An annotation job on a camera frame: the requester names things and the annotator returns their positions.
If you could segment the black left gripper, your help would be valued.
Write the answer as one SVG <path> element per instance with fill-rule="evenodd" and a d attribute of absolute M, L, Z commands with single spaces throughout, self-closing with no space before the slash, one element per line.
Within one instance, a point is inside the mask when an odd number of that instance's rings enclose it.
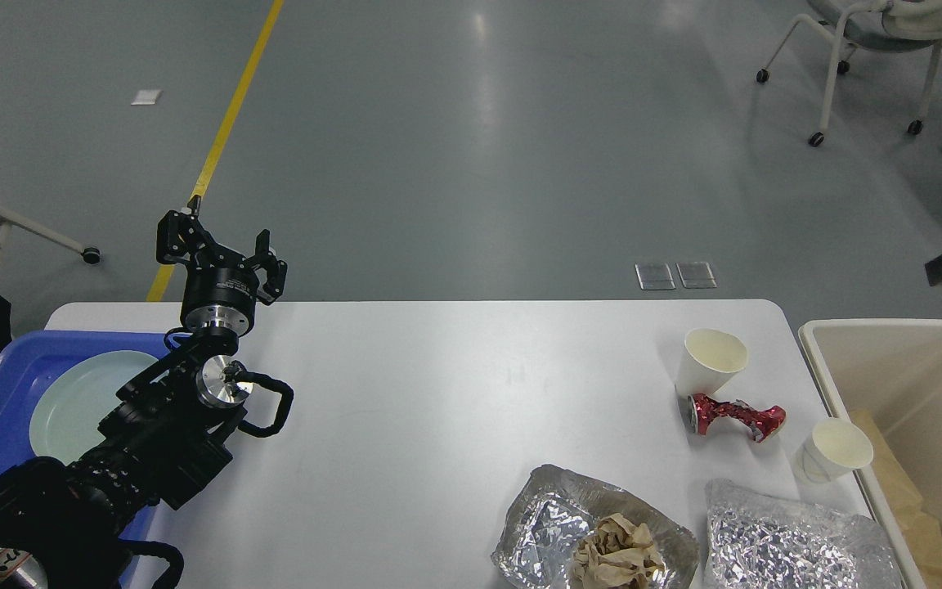
<path fill-rule="evenodd" d="M 180 211 L 168 211 L 160 219 L 155 245 L 159 264 L 223 262 L 220 246 L 200 223 L 202 199 L 192 196 Z M 189 332 L 220 328 L 247 335 L 254 326 L 257 305 L 273 305 L 285 291 L 288 265 L 276 256 L 270 239 L 270 231 L 261 230 L 254 253 L 244 262 L 188 269 L 181 326 Z M 259 279 L 257 271 L 264 272 L 264 279 Z"/>

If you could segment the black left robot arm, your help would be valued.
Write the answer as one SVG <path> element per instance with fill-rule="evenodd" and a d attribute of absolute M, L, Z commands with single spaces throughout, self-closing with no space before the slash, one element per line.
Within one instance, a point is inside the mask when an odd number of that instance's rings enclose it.
<path fill-rule="evenodd" d="M 155 588 L 178 586 L 186 562 L 175 546 L 123 539 L 147 506 L 179 510 L 232 460 L 226 440 L 269 438 L 284 428 L 290 384 L 236 359 L 258 304 L 283 294 L 288 266 L 257 235 L 244 256 L 199 220 L 201 197 L 157 225 L 156 258 L 186 268 L 179 344 L 143 369 L 101 419 L 101 443 L 64 465 L 34 457 L 0 474 L 0 588 L 119 588 L 132 560 L 163 560 Z"/>

